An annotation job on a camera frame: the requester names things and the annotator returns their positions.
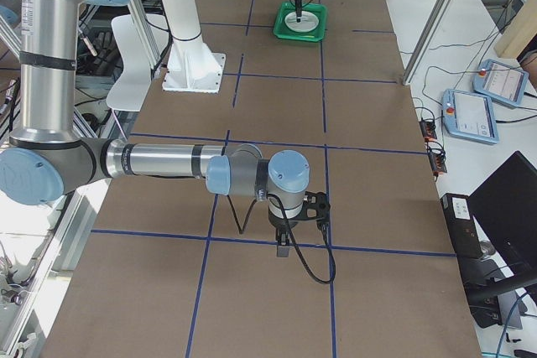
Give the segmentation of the white round plate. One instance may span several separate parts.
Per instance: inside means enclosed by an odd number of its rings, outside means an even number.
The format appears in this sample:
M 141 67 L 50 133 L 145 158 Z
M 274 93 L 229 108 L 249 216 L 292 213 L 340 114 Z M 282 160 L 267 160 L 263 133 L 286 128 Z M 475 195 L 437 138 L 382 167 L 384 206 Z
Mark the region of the white round plate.
M 317 28 L 319 25 L 319 19 L 311 12 L 301 12 L 301 22 L 295 22 L 295 12 L 288 13 L 284 18 L 285 26 L 299 34 L 309 33 Z

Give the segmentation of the green plastic tray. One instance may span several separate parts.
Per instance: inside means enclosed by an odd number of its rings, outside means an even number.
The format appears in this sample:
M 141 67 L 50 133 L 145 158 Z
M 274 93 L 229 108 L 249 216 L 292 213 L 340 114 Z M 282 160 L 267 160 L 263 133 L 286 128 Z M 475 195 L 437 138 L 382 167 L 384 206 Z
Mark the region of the green plastic tray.
M 313 43 L 321 41 L 324 38 L 326 29 L 326 7 L 322 4 L 312 3 L 305 5 L 302 11 L 311 12 L 319 19 L 319 25 L 315 30 L 305 34 L 299 34 L 289 30 L 284 24 L 284 18 L 288 13 L 295 12 L 295 6 L 290 2 L 283 2 L 279 7 L 274 22 L 274 35 L 279 39 L 299 40 Z

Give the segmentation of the near orange circuit board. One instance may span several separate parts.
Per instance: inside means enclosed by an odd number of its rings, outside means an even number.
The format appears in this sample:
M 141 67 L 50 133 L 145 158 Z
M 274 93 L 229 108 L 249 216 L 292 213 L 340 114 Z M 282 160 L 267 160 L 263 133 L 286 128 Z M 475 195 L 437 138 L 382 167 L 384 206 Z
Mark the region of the near orange circuit board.
M 438 176 L 447 172 L 446 153 L 443 149 L 431 148 L 428 150 L 428 157 L 433 175 Z

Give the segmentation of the orange circuit board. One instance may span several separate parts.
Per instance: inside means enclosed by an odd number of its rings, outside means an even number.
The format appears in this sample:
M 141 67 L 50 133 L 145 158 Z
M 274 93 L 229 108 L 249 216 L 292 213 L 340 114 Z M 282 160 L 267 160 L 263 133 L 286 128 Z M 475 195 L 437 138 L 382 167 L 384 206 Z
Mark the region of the orange circuit board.
M 436 131 L 435 131 L 436 129 L 435 120 L 421 119 L 419 121 L 419 125 L 420 125 L 422 136 L 426 142 L 437 139 Z
M 447 172 L 446 153 L 443 149 L 431 148 L 428 150 L 428 157 L 433 175 L 438 176 Z

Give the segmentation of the far orange circuit board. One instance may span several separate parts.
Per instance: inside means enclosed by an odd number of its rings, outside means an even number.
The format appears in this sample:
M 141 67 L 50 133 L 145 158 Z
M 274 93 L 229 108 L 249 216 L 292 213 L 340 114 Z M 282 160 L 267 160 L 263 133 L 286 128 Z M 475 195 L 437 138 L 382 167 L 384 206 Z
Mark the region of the far orange circuit board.
M 426 142 L 437 139 L 436 131 L 435 131 L 436 129 L 435 120 L 421 119 L 419 121 L 419 125 L 420 125 L 422 136 Z

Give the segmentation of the black box device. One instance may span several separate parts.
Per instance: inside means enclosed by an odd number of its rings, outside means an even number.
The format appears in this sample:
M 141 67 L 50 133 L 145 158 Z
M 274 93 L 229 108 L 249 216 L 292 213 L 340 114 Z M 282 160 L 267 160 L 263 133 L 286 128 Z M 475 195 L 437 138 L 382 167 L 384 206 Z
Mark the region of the black box device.
M 441 206 L 455 254 L 480 259 L 483 252 L 468 197 L 445 193 L 441 196 Z

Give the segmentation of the white chair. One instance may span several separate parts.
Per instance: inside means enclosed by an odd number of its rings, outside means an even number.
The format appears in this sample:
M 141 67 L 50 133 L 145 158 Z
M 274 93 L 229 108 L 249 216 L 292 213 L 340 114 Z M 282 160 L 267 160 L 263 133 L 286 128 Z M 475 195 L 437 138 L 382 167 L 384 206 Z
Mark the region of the white chair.
M 139 112 L 153 81 L 150 63 L 130 14 L 115 17 L 112 31 L 123 72 L 107 95 L 107 105 L 117 111 Z

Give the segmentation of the near blue teach pendant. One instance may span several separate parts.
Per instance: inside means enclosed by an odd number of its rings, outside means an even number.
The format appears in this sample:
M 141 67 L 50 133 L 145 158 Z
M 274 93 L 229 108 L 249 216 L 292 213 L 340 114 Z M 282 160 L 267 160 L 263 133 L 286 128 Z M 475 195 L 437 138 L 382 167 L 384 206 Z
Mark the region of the near blue teach pendant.
M 453 137 L 485 144 L 499 141 L 489 96 L 446 89 L 442 96 L 442 121 Z

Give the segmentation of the blue teach pendant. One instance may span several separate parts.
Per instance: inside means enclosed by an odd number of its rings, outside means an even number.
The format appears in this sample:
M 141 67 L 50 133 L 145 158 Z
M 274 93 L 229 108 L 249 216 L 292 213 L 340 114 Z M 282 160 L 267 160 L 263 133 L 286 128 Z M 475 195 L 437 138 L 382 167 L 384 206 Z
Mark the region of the blue teach pendant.
M 484 60 L 473 77 L 473 90 L 502 105 L 521 106 L 529 74 L 497 60 Z
M 499 141 L 489 96 L 446 89 L 442 96 L 442 121 L 453 137 L 485 144 Z

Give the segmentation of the far blue teach pendant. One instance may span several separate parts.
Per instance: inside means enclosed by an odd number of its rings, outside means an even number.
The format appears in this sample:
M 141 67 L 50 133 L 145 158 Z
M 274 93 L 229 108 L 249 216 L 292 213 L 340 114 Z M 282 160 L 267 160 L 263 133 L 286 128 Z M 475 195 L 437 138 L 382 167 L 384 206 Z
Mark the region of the far blue teach pendant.
M 502 105 L 521 106 L 529 74 L 497 60 L 484 60 L 473 77 L 473 90 Z

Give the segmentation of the wooden board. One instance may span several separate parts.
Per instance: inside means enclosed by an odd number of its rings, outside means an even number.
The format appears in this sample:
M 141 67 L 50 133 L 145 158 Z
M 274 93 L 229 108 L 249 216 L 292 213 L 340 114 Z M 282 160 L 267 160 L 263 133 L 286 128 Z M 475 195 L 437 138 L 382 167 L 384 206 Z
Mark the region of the wooden board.
M 500 58 L 516 59 L 536 35 L 536 0 L 527 0 L 494 49 Z

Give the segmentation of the black laptop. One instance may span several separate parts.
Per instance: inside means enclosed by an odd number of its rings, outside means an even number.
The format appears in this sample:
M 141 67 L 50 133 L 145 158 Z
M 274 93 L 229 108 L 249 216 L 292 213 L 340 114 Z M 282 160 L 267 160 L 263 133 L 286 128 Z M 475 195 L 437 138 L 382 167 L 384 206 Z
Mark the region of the black laptop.
M 520 151 L 471 193 L 469 205 L 513 272 L 536 267 L 536 167 Z

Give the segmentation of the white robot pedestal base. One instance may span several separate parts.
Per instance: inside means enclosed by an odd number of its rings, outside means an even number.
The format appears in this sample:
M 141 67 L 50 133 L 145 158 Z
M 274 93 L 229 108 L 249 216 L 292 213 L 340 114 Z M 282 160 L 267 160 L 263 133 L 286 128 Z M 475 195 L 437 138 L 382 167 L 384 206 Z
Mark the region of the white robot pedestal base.
M 162 3 L 173 40 L 163 89 L 217 93 L 226 56 L 213 53 L 204 42 L 196 0 L 162 0 Z

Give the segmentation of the aluminium frame post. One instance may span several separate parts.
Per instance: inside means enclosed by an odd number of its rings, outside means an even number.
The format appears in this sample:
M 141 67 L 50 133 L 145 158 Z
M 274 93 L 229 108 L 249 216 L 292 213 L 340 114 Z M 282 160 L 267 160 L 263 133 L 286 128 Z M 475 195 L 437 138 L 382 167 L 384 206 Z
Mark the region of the aluminium frame post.
M 413 80 L 417 70 L 423 61 L 427 50 L 430 47 L 432 39 L 435 37 L 437 30 L 440 27 L 444 15 L 448 11 L 453 0 L 436 0 L 434 7 L 427 19 L 424 29 L 419 37 L 419 40 L 414 47 L 414 51 L 409 59 L 403 77 L 402 84 L 407 86 Z

